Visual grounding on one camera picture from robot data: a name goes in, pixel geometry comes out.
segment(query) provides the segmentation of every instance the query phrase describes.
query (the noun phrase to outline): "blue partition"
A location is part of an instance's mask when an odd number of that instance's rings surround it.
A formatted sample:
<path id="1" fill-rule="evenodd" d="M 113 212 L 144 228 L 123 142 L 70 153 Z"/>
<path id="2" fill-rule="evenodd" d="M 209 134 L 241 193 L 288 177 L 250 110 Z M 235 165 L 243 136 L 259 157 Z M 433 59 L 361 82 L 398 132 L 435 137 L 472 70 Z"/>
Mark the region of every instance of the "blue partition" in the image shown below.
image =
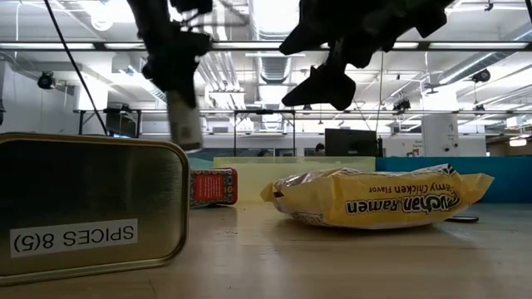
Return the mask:
<path id="1" fill-rule="evenodd" d="M 377 171 L 412 171 L 451 164 L 460 174 L 488 174 L 495 178 L 483 203 L 532 203 L 528 189 L 532 157 L 379 158 Z"/>

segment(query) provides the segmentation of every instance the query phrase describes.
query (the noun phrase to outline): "yellow ramen package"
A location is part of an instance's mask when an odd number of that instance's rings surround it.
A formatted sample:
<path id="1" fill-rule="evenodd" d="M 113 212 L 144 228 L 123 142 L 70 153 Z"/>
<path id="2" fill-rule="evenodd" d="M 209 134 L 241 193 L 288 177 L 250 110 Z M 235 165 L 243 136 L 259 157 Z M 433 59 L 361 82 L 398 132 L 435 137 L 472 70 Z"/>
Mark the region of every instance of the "yellow ramen package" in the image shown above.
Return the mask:
<path id="1" fill-rule="evenodd" d="M 331 169 L 298 174 L 261 193 L 298 221 L 344 228 L 406 228 L 450 218 L 480 200 L 493 182 L 448 164 L 405 173 Z"/>

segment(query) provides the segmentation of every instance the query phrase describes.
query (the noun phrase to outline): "person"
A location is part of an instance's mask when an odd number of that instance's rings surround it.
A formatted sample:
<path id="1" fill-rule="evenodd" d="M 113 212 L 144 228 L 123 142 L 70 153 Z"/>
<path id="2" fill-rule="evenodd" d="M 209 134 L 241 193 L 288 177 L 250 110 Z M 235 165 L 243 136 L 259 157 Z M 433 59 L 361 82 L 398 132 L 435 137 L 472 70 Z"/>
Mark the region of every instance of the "person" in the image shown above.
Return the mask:
<path id="1" fill-rule="evenodd" d="M 325 155 L 325 145 L 323 145 L 323 143 L 318 143 L 316 149 L 314 149 L 314 153 Z"/>
<path id="2" fill-rule="evenodd" d="M 269 153 L 269 150 L 267 149 L 262 149 L 257 154 L 257 157 L 269 157 L 269 156 L 271 156 L 271 154 Z"/>

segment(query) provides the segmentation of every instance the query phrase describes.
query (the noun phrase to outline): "wooden table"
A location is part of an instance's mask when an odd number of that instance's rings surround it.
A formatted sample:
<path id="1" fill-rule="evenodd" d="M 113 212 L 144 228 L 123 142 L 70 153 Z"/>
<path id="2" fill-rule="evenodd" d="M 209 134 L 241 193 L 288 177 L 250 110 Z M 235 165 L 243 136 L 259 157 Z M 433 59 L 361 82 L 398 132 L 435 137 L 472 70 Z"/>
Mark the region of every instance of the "wooden table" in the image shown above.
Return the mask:
<path id="1" fill-rule="evenodd" d="M 4 287 L 0 298 L 532 297 L 532 205 L 469 214 L 480 222 L 354 231 L 303 226 L 266 203 L 194 210 L 168 267 Z"/>

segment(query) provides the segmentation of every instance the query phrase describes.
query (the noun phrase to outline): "table surface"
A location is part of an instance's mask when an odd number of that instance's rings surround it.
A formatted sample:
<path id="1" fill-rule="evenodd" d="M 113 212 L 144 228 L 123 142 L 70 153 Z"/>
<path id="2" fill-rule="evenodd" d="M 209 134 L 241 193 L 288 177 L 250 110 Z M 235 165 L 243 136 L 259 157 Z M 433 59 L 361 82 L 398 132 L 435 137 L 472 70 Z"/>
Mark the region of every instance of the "table surface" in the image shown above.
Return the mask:
<path id="1" fill-rule="evenodd" d="M 0 288 L 0 298 L 522 298 L 532 205 L 479 204 L 480 222 L 360 231 L 308 227 L 267 203 L 190 213 L 166 267 Z"/>

